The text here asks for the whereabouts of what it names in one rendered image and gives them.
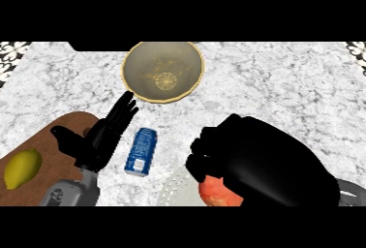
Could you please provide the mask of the orange squash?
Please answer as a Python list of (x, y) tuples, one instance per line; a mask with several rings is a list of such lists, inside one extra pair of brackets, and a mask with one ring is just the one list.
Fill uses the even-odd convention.
[(225, 186), (223, 179), (210, 175), (199, 184), (199, 195), (208, 206), (241, 206), (244, 202), (244, 198)]

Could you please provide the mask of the black appliance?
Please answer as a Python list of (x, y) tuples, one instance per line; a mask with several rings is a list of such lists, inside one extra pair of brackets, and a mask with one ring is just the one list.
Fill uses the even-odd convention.
[(129, 51), (137, 42), (70, 42), (75, 51)]

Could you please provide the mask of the grey bowl with gold rim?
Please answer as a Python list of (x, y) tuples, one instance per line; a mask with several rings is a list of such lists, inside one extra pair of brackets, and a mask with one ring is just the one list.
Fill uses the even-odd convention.
[(126, 89), (140, 100), (168, 104), (201, 83), (204, 55), (192, 42), (140, 42), (126, 54), (120, 73)]

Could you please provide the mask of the blue can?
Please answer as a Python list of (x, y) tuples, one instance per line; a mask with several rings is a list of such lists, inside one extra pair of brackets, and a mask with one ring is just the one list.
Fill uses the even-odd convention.
[(158, 143), (158, 132), (142, 128), (135, 136), (132, 149), (127, 156), (124, 171), (137, 176), (148, 176)]

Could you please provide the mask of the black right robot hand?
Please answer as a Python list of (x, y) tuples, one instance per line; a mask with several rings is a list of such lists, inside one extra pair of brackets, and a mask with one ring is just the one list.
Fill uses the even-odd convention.
[(202, 128), (191, 149), (189, 173), (199, 182), (220, 178), (244, 207), (340, 205), (340, 184), (318, 156), (264, 121), (230, 114)]

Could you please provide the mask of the yellow lemon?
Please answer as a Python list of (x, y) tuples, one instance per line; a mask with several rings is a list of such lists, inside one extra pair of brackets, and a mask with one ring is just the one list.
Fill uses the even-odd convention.
[(21, 151), (11, 159), (5, 168), (8, 190), (16, 190), (37, 175), (42, 167), (42, 154), (34, 148)]

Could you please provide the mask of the brown wooden cutting board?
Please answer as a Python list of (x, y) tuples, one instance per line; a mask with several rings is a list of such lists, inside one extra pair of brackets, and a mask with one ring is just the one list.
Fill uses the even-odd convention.
[[(59, 151), (58, 141), (50, 133), (56, 125), (70, 128), (77, 134), (93, 127), (99, 118), (89, 112), (77, 111), (61, 116), (0, 159), (0, 205), (36, 206), (42, 203), (49, 187), (61, 179), (81, 179), (81, 173), (74, 166), (71, 156)], [(42, 166), (37, 175), (16, 189), (9, 190), (5, 184), (5, 168), (13, 156), (24, 150), (34, 148), (42, 155)]]

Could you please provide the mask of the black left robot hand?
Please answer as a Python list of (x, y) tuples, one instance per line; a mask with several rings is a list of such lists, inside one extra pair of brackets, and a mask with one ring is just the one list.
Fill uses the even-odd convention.
[(137, 111), (133, 93), (126, 91), (108, 116), (96, 122), (84, 137), (65, 126), (58, 125), (50, 129), (59, 150), (75, 159), (78, 168), (93, 172), (105, 168)]

